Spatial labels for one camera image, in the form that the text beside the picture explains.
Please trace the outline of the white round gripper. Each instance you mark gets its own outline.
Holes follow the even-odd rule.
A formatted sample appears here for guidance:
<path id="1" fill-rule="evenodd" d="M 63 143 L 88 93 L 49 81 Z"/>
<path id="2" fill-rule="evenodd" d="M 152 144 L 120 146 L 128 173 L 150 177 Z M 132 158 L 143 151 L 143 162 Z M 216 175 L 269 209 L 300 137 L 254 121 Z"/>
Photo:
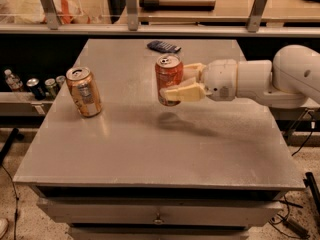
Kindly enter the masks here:
<path id="1" fill-rule="evenodd" d="M 237 90 L 237 69 L 238 63 L 233 59 L 215 60 L 206 67 L 202 63 L 185 65 L 185 81 L 162 88 L 160 95 L 167 101 L 196 102 L 206 96 L 214 101 L 232 101 Z"/>

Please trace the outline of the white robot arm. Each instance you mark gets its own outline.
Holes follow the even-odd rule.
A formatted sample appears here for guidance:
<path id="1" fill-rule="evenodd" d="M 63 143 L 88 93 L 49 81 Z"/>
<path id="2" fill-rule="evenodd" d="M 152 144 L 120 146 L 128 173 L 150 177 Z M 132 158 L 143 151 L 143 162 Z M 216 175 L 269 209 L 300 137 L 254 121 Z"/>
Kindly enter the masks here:
<path id="1" fill-rule="evenodd" d="M 185 67 L 184 80 L 162 88 L 167 101 L 248 98 L 273 108 L 293 109 L 308 99 L 320 103 L 320 53 L 301 45 L 281 48 L 272 60 L 215 60 Z"/>

